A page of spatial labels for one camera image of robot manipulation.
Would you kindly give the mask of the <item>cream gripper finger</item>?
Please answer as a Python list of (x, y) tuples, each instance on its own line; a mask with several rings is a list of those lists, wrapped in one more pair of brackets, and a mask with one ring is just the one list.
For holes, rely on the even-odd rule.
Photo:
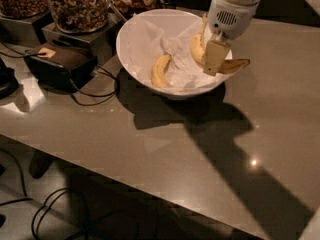
[(219, 72), (229, 51), (230, 46), (224, 42), (216, 40), (208, 41), (204, 55), (204, 73), (215, 76)]

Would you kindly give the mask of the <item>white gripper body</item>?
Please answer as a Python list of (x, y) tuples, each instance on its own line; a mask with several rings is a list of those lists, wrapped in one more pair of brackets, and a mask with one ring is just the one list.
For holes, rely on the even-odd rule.
[(235, 40), (248, 28), (257, 5), (242, 5), (229, 0), (211, 0), (208, 27), (215, 36)]

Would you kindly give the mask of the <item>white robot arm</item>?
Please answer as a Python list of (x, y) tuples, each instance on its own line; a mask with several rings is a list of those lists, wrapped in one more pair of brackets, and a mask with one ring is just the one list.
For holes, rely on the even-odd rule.
[(250, 128), (213, 154), (268, 240), (320, 240), (319, 32), (250, 21), (260, 0), (212, 0), (209, 25), (254, 56), (231, 91)]

